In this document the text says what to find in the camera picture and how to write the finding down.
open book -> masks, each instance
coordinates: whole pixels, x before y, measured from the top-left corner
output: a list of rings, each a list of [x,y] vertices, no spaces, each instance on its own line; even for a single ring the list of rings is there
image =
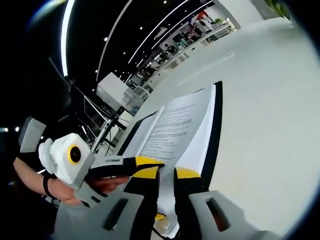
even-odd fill
[[[221,82],[178,97],[158,112],[137,122],[137,127],[132,129],[118,153],[126,158],[146,156],[164,161],[165,167],[160,170],[157,203],[158,212],[166,217],[156,221],[154,225],[164,237],[174,238],[179,230],[175,215],[174,167],[191,169],[201,175],[205,162],[209,160],[214,162],[209,164],[213,166],[210,170],[212,176],[218,152],[222,115],[222,92],[217,93],[217,89],[222,91]],[[219,117],[215,111],[216,97],[219,97]],[[216,129],[212,131],[214,116],[218,121]],[[213,132],[217,135],[214,139],[218,139],[217,143],[214,143],[216,153],[208,157],[207,150],[212,142]]]

white desk surface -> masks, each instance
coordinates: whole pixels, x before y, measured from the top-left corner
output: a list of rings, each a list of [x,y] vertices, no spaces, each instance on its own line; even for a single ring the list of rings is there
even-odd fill
[[[241,207],[256,228],[283,236],[319,189],[319,76],[318,58],[303,31],[280,17],[255,23],[173,69],[114,152],[138,120],[171,99],[222,81],[222,128],[210,189]]]

yellow lens ring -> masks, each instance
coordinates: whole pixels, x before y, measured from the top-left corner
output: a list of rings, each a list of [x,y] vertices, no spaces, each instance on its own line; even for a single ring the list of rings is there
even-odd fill
[[[71,151],[72,151],[73,148],[77,148],[77,149],[80,151],[79,147],[78,147],[77,145],[73,144],[73,145],[71,145],[71,146],[68,148],[68,151],[67,151],[66,156],[67,156],[67,158],[68,158],[68,161],[69,161],[71,164],[76,165],[76,164],[78,164],[78,163],[80,162],[80,160],[81,160],[81,152],[80,152],[80,159],[79,159],[78,161],[74,161],[74,160],[72,159],[72,157],[71,157]]]

black strap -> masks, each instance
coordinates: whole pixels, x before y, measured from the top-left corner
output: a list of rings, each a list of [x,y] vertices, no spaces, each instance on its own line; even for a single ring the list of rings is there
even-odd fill
[[[51,193],[49,192],[49,188],[48,188],[48,181],[49,181],[49,179],[51,179],[50,176],[44,176],[44,177],[43,177],[42,184],[43,184],[44,192],[45,192],[45,194],[46,194],[48,197],[50,197],[50,198],[52,198],[52,199],[57,199],[56,197],[52,196]]]

ceiling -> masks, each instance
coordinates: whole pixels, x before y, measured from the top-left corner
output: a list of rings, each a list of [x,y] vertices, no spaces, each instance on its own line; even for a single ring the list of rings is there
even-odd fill
[[[88,88],[96,86],[95,71],[98,69],[105,46],[104,38],[109,37],[117,17],[127,2],[127,0],[119,2],[75,1],[67,36],[68,75]],[[203,5],[200,0],[189,0],[179,7],[157,27],[128,64],[138,46],[149,33],[182,2],[184,0],[167,0],[166,3],[163,0],[133,0],[109,39],[98,73],[98,80],[102,80],[111,71],[118,77],[121,76],[124,81],[130,74],[135,74],[137,71],[136,63],[145,56],[151,55],[151,47],[158,41],[154,40],[154,37],[160,27],[167,27],[169,30],[189,13]]]
[[[67,32],[68,76],[76,80],[79,88],[89,96],[93,94],[92,89],[97,87],[96,70],[106,44],[104,38],[109,37],[117,17],[127,2],[74,2]],[[200,0],[189,0],[183,4],[154,30],[128,63],[146,36],[182,2],[183,0],[167,0],[166,3],[164,0],[133,0],[109,38],[98,80],[111,71],[118,77],[122,75],[121,79],[124,81],[130,74],[135,74],[136,63],[152,54],[151,47],[158,41],[154,40],[154,37],[160,27],[171,29],[203,5]],[[5,1],[2,8],[8,9],[12,14],[10,21],[4,21],[7,24],[3,27],[6,37],[1,60],[4,66],[2,77],[5,80],[0,88],[0,128],[21,126],[24,119],[30,115],[45,123],[55,123],[66,115],[71,107],[68,88],[48,59],[51,57],[62,72],[60,40],[66,2],[47,10],[30,25],[30,19],[43,5],[43,0],[22,1],[18,6],[13,1]]]

